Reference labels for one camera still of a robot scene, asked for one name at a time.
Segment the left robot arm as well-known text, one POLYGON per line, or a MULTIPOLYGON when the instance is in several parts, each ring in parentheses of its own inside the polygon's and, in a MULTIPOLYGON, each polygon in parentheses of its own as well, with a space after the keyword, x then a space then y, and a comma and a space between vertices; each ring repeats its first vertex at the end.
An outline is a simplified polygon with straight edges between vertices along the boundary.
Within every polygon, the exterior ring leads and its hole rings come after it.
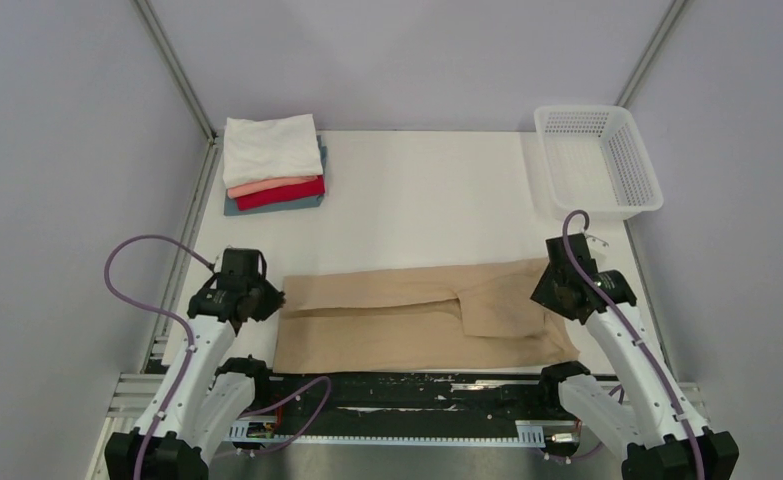
POLYGON ((285 303, 267 278, 261 251, 227 248, 220 265, 178 320, 183 347, 156 394, 127 433, 104 450, 111 479, 206 479, 218 445, 242 411, 264 412, 273 399, 266 364, 224 356, 248 321, 265 321, 285 303))

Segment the beige t shirt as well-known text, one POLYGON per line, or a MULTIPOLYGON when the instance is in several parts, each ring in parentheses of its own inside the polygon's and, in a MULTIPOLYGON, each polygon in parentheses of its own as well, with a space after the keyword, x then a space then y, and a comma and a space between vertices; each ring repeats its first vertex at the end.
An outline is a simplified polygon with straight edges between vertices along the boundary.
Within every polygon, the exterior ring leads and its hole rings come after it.
POLYGON ((278 373, 505 369, 578 359, 561 316, 533 302, 543 258, 289 276, 278 373))

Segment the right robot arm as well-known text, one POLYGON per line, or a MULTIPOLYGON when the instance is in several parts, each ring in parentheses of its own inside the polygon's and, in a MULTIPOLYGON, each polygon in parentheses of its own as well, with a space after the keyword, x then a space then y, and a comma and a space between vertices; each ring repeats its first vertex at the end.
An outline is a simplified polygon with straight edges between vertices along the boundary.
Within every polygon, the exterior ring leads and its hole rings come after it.
POLYGON ((581 362, 569 361, 542 370, 542 411, 580 420, 620 459, 624 479, 731 478, 736 441, 712 431, 660 360, 625 277, 598 269, 583 234, 551 238, 546 248, 548 264, 532 301, 586 328, 627 402, 610 396, 581 362))

